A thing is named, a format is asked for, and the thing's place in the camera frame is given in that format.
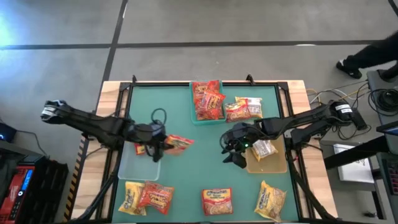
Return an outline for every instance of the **clear plastic container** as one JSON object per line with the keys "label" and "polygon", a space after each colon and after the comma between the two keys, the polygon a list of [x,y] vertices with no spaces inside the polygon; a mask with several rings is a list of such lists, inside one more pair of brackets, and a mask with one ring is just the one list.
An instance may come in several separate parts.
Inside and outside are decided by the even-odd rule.
{"label": "clear plastic container", "polygon": [[[222,105],[224,119],[217,119],[217,120],[204,120],[198,121],[197,114],[195,112],[195,104],[193,103],[193,89],[192,89],[192,82],[189,83],[189,89],[191,92],[191,120],[194,125],[208,125],[208,124],[221,124],[226,122],[226,114],[224,109],[224,104]],[[223,93],[223,81],[220,80],[220,93]]]}
{"label": "clear plastic container", "polygon": [[131,142],[124,142],[118,177],[121,180],[156,181],[160,175],[160,161],[154,162],[147,154],[137,155]]}
{"label": "clear plastic container", "polygon": [[260,160],[256,159],[252,149],[247,149],[245,152],[246,162],[248,166],[246,170],[251,174],[265,174],[265,173],[285,173],[287,172],[287,163],[285,158],[285,144],[283,136],[276,140],[271,140],[278,153],[274,153]]}

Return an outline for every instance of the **metal bracket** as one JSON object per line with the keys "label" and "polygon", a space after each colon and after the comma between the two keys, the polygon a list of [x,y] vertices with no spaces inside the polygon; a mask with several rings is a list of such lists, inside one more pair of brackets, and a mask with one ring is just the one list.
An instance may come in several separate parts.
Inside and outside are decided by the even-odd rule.
{"label": "metal bracket", "polygon": [[250,85],[252,85],[252,86],[256,85],[256,83],[253,80],[253,77],[250,74],[247,75],[246,81],[250,81]]}
{"label": "metal bracket", "polygon": [[132,75],[132,86],[137,85],[137,77],[135,75]]}

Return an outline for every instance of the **gray floor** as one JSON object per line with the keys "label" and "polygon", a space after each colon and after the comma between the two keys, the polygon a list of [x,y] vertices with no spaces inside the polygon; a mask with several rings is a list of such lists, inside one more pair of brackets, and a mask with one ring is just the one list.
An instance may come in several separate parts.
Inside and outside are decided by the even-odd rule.
{"label": "gray floor", "polygon": [[[0,0],[0,46],[110,44],[121,4],[122,0]],[[130,0],[119,43],[372,40],[397,29],[398,17],[386,0]],[[140,80],[243,79],[250,73],[255,79],[304,80],[307,88],[320,91],[357,81],[334,66],[363,47],[117,49],[109,79],[130,80],[133,74]],[[72,169],[80,133],[45,124],[39,116],[45,100],[54,99],[93,110],[108,53],[109,49],[0,50],[0,117],[17,129],[36,132],[51,157]],[[330,98],[322,95],[323,101]],[[365,99],[359,108],[370,125],[379,124]],[[371,131],[352,141],[375,136]],[[335,140],[336,135],[328,133],[325,139]],[[16,143],[39,151],[32,136],[19,134]],[[369,194],[333,189],[333,195],[339,217],[378,223],[361,216],[365,208],[373,209]],[[63,210],[62,205],[58,218]]]}

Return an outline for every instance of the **white label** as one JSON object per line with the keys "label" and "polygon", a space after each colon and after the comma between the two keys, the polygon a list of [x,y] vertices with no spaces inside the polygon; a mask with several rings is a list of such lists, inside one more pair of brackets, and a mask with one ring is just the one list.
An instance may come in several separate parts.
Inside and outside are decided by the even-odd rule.
{"label": "white label", "polygon": [[45,109],[43,110],[42,114],[49,115],[49,116],[53,116],[53,115],[54,115],[53,112],[47,111],[47,110],[45,110]]}
{"label": "white label", "polygon": [[336,110],[341,110],[341,109],[351,108],[351,107],[349,105],[340,105],[340,106],[336,106],[335,108],[336,108]]}
{"label": "white label", "polygon": [[47,110],[47,111],[52,111],[52,112],[54,112],[54,111],[56,110],[56,108],[54,108],[54,107],[51,107],[51,106],[45,106],[45,107],[44,107],[44,110]]}
{"label": "white label", "polygon": [[342,113],[352,113],[353,111],[351,109],[342,109]]}

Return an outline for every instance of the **teal tabletop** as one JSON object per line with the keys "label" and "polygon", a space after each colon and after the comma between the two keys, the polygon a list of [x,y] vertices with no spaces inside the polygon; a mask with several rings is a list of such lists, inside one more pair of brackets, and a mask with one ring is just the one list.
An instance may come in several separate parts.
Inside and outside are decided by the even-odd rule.
{"label": "teal tabletop", "polygon": [[[263,116],[265,118],[280,116],[274,86],[224,86],[224,94],[226,95],[224,103],[234,102],[235,96],[261,97]],[[161,160],[160,175],[156,182],[175,189],[167,215],[152,207],[146,207],[146,216],[119,212],[126,192],[126,180],[120,179],[112,222],[269,221],[254,213],[262,180],[287,192],[281,218],[283,221],[297,221],[299,218],[289,168],[286,173],[281,174],[250,174],[232,163],[224,164],[222,161],[226,156],[221,154],[219,139],[235,123],[195,126],[190,117],[190,103],[189,86],[134,87],[129,112],[133,120],[150,123],[152,111],[163,108],[167,112],[165,124],[167,134],[193,139],[195,143],[182,155],[165,155]],[[123,150],[134,150],[134,146],[126,144]],[[229,187],[233,190],[234,213],[205,216],[201,205],[201,190]]]}

